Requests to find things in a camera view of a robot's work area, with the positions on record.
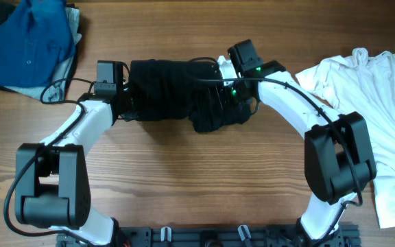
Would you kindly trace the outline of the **dark navy folded garment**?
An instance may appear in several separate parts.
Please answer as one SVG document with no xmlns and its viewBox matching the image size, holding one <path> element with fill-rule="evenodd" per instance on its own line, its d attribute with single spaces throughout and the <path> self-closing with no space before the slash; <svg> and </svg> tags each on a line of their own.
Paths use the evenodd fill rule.
<svg viewBox="0 0 395 247">
<path fill-rule="evenodd" d="M 0 25 L 8 20 L 16 7 L 17 5 L 0 1 Z M 68 3 L 66 4 L 65 10 L 67 13 L 69 27 L 73 35 L 73 41 L 75 43 L 74 55 L 57 65 L 51 82 L 46 86 L 35 86 L 29 88 L 0 86 L 0 90 L 21 93 L 35 99 L 43 99 L 46 102 L 56 102 L 64 99 L 66 89 L 70 84 L 71 78 L 73 77 L 77 67 L 77 44 L 82 38 L 82 35 L 79 33 L 80 11 L 75 8 L 74 5 Z"/>
</svg>

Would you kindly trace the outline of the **black t-shirt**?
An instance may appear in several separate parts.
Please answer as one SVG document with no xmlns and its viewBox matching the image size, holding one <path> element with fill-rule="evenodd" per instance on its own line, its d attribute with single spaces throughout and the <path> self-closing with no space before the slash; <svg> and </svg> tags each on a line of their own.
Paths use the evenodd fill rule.
<svg viewBox="0 0 395 247">
<path fill-rule="evenodd" d="M 196 132 L 212 132 L 222 126 L 243 124 L 251 113 L 211 113 L 211 87 L 191 78 L 216 80 L 220 72 L 211 62 L 133 60 L 128 82 L 138 97 L 135 121 L 188 118 Z"/>
</svg>

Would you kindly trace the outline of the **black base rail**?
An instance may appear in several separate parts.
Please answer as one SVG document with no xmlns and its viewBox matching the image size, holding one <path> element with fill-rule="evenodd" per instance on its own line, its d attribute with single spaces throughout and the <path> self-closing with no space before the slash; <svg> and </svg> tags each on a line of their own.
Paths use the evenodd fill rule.
<svg viewBox="0 0 395 247">
<path fill-rule="evenodd" d="M 294 225 L 237 228 L 164 228 L 125 227 L 123 246 L 308 246 Z"/>
</svg>

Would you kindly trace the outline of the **white t-shirt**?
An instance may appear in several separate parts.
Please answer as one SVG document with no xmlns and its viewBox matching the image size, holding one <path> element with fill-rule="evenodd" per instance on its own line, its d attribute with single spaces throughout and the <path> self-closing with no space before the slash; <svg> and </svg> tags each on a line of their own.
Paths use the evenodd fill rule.
<svg viewBox="0 0 395 247">
<path fill-rule="evenodd" d="M 374 194 L 381 228 L 395 227 L 395 54 L 356 48 L 296 74 L 301 87 L 343 114 L 367 122 L 376 163 Z"/>
</svg>

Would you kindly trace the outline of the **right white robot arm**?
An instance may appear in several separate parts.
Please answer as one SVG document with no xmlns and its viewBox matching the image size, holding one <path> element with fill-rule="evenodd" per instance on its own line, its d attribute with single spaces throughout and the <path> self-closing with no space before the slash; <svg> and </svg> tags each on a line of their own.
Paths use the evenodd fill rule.
<svg viewBox="0 0 395 247">
<path fill-rule="evenodd" d="M 304 175 L 312 196 L 297 222 L 298 245 L 319 246 L 336 238 L 344 211 L 362 205 L 361 192 L 376 178 L 365 119 L 323 105 L 282 64 L 264 62 L 251 40 L 233 45 L 228 55 L 216 60 L 216 70 L 230 95 L 253 97 L 273 108 L 304 140 Z"/>
</svg>

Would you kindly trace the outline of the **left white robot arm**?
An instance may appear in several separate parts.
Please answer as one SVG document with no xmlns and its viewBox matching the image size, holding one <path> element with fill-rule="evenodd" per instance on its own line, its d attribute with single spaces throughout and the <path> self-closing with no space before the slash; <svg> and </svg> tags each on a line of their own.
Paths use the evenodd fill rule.
<svg viewBox="0 0 395 247">
<path fill-rule="evenodd" d="M 37 236 L 57 234 L 86 246 L 130 246 L 118 222 L 91 206 L 86 155 L 98 138 L 131 105 L 124 62 L 97 63 L 97 79 L 74 103 L 75 112 L 40 143 L 24 143 L 16 152 L 16 176 L 3 208 L 7 226 L 26 235 L 10 221 L 9 206 L 20 224 L 40 229 Z"/>
</svg>

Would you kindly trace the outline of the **blue button shirt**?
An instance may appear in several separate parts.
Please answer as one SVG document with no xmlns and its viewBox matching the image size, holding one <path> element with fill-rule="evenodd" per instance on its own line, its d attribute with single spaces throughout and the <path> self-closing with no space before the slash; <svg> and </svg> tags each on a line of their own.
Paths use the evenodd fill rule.
<svg viewBox="0 0 395 247">
<path fill-rule="evenodd" d="M 57 65 L 74 55 L 66 4 L 22 1 L 0 25 L 0 86 L 46 86 Z"/>
</svg>

